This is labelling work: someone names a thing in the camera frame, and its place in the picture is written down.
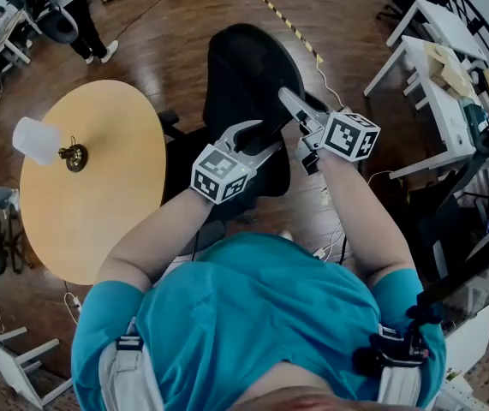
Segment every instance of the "yellow and black tape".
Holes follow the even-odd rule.
[[[263,2],[265,2],[266,5],[269,7],[269,9],[272,12],[274,12],[277,15],[277,17],[280,20],[282,20],[286,24],[286,26],[288,26],[292,30],[293,33],[295,33],[295,36],[303,42],[305,47],[307,47],[307,50],[313,54],[314,59],[316,59],[317,63],[322,63],[324,59],[320,57],[317,51],[313,49],[313,47],[311,46],[311,43],[309,43],[306,39],[303,38],[301,32],[299,32],[297,28],[284,15],[282,15],[282,13],[275,7],[275,5],[269,2],[269,0],[263,0]]]

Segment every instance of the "wire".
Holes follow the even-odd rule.
[[[345,232],[343,230],[339,230],[341,228],[341,221],[339,221],[339,225],[337,226],[337,228],[333,231],[333,233],[331,233],[331,236],[330,236],[330,245],[328,245],[327,247],[324,247],[322,248],[323,250],[326,250],[328,247],[330,247],[330,251],[328,252],[328,254],[326,255],[326,258],[324,259],[324,262],[326,262],[329,258],[330,258],[330,255],[331,255],[331,250],[333,249],[333,246],[335,244],[337,244],[339,242],[339,240],[341,239],[341,236],[343,236],[345,234]],[[341,232],[341,235],[339,235],[339,237],[334,241],[333,240],[333,236],[336,234],[336,233],[340,233]]]
[[[372,176],[370,176],[370,179],[367,181],[367,185],[369,186],[370,185],[370,181],[372,180],[372,178],[374,178],[376,175],[379,175],[379,174],[392,174],[394,172],[394,170],[381,170],[380,172],[376,172],[375,174],[373,174]]]
[[[73,293],[69,292],[69,287],[67,286],[67,281],[63,280],[63,284],[65,285],[65,295],[63,296],[63,303],[65,303],[65,307],[67,308],[69,315],[71,316],[71,318],[73,319],[73,321],[77,325],[77,324],[79,324],[79,322],[76,320],[75,316],[71,312],[71,308],[69,307],[69,304],[67,303],[67,296],[71,295],[73,297],[73,304],[76,306],[78,306],[78,303],[77,303],[78,299],[75,297],[75,295]]]
[[[115,39],[119,39],[121,38],[122,34],[125,33],[128,28],[130,26],[132,26],[135,22],[137,22],[137,20],[139,20],[143,15],[145,15],[147,12],[149,12],[151,9],[153,9],[155,6],[157,6],[160,2],[162,2],[163,0],[157,0],[155,3],[153,3],[151,6],[149,6],[147,9],[145,9],[141,14],[139,14],[137,17],[135,17],[133,20],[131,20],[131,22],[129,22],[129,24],[127,24],[121,32],[119,32],[117,34],[117,36],[115,37]]]
[[[343,105],[343,102],[341,101],[341,98],[339,98],[339,94],[336,93],[335,90],[332,90],[331,88],[328,87],[328,80],[326,79],[326,75],[320,70],[320,62],[319,59],[317,58],[316,60],[316,69],[319,71],[320,74],[322,74],[322,78],[324,79],[324,85],[328,89],[328,91],[333,94],[337,98],[337,102],[341,105],[341,108],[345,108],[345,105]]]
[[[73,297],[73,303],[76,304],[76,297],[70,293],[70,292],[66,292],[65,295],[63,296],[63,302],[65,303],[65,307],[67,308],[68,312],[69,312],[69,315],[71,316],[71,318],[73,319],[73,321],[75,322],[75,324],[79,324],[79,322],[76,320],[75,316],[73,315],[73,313],[71,312],[71,308],[69,307],[69,304],[67,303],[67,296],[68,295],[71,295]]]
[[[199,234],[200,234],[200,229],[199,229],[199,231],[196,232],[196,235],[194,235],[194,247],[193,247],[193,255],[191,256],[191,262],[194,260],[194,255],[196,254],[196,249],[199,246]]]
[[[345,248],[347,247],[347,236],[343,238],[343,246],[341,247],[341,258],[339,260],[339,265],[343,264],[343,260],[345,259]]]

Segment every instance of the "shoulder strap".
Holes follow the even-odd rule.
[[[99,383],[105,408],[107,411],[164,411],[149,350],[134,323],[135,318],[127,334],[107,346],[99,357]]]

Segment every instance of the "cardboard box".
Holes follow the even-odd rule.
[[[441,45],[425,44],[429,77],[456,99],[473,98],[473,84],[465,68]]]

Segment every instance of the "white cable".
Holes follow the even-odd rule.
[[[67,303],[67,296],[68,295],[71,295],[73,297],[73,304],[75,304],[76,306],[80,306],[81,304],[79,303],[79,299],[77,297],[75,297],[72,293],[70,292],[66,292],[65,295],[63,296],[63,303],[65,303],[65,307],[67,308],[67,310],[69,311],[69,315],[71,316],[71,318],[73,319],[73,321],[75,322],[75,324],[77,325],[78,324],[78,321],[75,319],[75,316],[73,315],[73,313],[71,312],[71,308],[69,307],[69,304]]]
[[[324,259],[324,262],[326,262],[326,260],[328,260],[328,258],[330,257],[331,250],[333,249],[333,246],[335,244],[337,244],[337,242],[341,239],[341,236],[343,236],[345,234],[345,231],[344,230],[340,230],[341,231],[341,235],[339,235],[339,237],[335,241],[333,240],[333,236],[336,233],[339,233],[339,229],[340,228],[341,228],[341,221],[339,221],[339,225],[337,226],[337,228],[334,230],[334,232],[330,236],[330,245],[328,245],[327,247],[322,248],[323,250],[326,250],[328,247],[330,247],[330,251],[328,252],[328,255],[326,256],[326,258]]]
[[[372,176],[370,176],[370,179],[367,181],[368,186],[370,185],[370,181],[372,180],[372,178],[374,178],[376,175],[379,175],[379,174],[392,174],[393,172],[394,172],[394,170],[381,170],[380,172],[376,172],[375,174],[373,174]]]
[[[316,69],[319,71],[320,74],[322,74],[322,78],[324,79],[324,85],[325,85],[325,87],[328,89],[328,91],[331,94],[333,94],[337,98],[337,102],[339,102],[339,104],[341,105],[341,108],[345,108],[345,105],[343,105],[343,102],[341,101],[341,98],[339,98],[339,94],[337,94],[335,90],[332,90],[331,88],[328,87],[328,80],[326,79],[326,75],[322,72],[322,70],[320,70],[319,64],[320,64],[320,62],[317,59],[316,60]]]

